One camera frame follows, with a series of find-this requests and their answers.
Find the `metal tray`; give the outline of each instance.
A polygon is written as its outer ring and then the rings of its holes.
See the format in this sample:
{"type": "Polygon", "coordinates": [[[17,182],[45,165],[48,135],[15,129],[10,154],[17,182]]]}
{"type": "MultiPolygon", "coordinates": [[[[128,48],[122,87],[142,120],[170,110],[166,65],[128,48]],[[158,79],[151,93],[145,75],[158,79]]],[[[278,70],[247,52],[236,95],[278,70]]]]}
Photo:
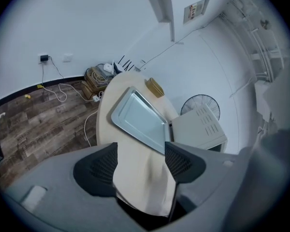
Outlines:
{"type": "Polygon", "coordinates": [[[135,87],[129,88],[111,119],[137,140],[164,154],[164,143],[171,139],[169,124],[135,87]]]}

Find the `electric fan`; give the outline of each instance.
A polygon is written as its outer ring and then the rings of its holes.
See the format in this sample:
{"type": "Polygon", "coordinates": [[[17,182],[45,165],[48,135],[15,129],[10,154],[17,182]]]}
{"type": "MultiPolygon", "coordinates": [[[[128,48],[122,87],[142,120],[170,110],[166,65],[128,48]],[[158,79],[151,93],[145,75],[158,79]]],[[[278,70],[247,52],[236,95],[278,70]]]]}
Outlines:
{"type": "Polygon", "coordinates": [[[213,112],[216,118],[220,118],[220,108],[214,98],[208,95],[195,95],[189,98],[183,105],[180,115],[183,115],[193,109],[197,109],[200,105],[206,104],[213,112]]]}

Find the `wooden floor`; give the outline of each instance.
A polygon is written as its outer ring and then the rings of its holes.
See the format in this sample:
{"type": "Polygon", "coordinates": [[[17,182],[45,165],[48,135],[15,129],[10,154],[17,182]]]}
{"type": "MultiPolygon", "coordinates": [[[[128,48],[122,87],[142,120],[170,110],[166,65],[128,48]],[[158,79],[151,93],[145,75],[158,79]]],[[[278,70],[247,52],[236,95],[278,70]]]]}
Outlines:
{"type": "MultiPolygon", "coordinates": [[[[49,87],[59,98],[58,85],[49,87]]],[[[65,102],[44,89],[30,93],[31,99],[18,97],[0,107],[0,189],[4,190],[21,175],[48,157],[89,147],[84,135],[85,119],[99,103],[84,101],[71,87],[65,102]]],[[[96,145],[96,115],[86,123],[91,145],[96,145]]]]}

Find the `wall socket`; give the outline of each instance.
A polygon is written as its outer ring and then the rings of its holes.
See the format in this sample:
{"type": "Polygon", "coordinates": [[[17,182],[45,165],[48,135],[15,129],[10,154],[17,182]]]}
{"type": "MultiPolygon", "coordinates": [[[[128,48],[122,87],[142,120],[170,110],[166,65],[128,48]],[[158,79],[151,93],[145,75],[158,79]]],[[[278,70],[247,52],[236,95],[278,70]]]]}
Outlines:
{"type": "Polygon", "coordinates": [[[73,54],[72,53],[65,53],[63,54],[62,62],[71,62],[73,54]]]}

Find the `round table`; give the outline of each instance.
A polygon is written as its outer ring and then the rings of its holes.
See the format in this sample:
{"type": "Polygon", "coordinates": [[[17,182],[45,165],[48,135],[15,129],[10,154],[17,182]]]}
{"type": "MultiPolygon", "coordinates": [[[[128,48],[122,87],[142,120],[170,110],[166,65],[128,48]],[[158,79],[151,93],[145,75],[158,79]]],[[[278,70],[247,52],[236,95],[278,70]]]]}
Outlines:
{"type": "Polygon", "coordinates": [[[98,145],[118,143],[118,165],[113,182],[117,196],[132,207],[155,216],[168,216],[175,181],[164,161],[156,152],[128,135],[111,121],[111,114],[126,91],[134,86],[169,122],[178,117],[171,102],[156,98],[138,72],[123,72],[112,79],[100,101],[97,115],[98,145]]]}

